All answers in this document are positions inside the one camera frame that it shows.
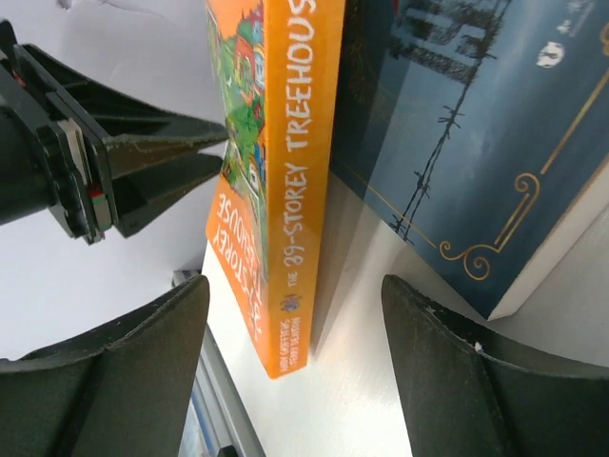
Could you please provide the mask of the orange Treehouse book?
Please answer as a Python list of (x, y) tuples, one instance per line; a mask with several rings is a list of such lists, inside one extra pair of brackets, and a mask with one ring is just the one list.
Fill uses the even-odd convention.
[(210, 1), (228, 140), (206, 237), (271, 378), (307, 363), (342, 1)]

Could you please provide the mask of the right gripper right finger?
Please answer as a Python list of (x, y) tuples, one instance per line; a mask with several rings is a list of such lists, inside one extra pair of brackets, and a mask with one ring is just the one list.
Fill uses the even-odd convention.
[(381, 296), (413, 455), (607, 455), (606, 367), (504, 337), (393, 274)]

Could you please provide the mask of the dark blue book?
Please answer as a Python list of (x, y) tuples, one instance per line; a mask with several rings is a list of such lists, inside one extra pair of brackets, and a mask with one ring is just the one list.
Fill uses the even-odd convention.
[(331, 168), (479, 315), (608, 205), (604, 1), (350, 1)]

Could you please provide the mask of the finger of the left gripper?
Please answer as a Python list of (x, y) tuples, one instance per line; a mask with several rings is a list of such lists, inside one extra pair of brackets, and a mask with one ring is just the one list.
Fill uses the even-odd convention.
[(217, 176), (223, 159), (194, 153), (136, 171), (113, 181), (117, 230), (128, 238), (140, 232), (185, 195)]
[(34, 45), (16, 47), (28, 90), (101, 145), (111, 165), (160, 165), (218, 145), (224, 125), (159, 109), (104, 86)]

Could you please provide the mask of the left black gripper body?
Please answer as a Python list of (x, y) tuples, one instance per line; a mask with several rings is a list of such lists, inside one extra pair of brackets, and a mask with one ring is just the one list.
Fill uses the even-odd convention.
[(18, 69), (9, 20), (1, 21), (1, 223), (49, 210), (72, 238), (104, 239), (108, 199), (91, 182), (85, 135)]

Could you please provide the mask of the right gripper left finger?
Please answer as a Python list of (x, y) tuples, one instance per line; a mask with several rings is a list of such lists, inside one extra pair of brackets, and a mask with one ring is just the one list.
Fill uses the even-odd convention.
[(152, 302), (1, 362), (4, 456), (175, 456), (209, 306), (195, 275)]

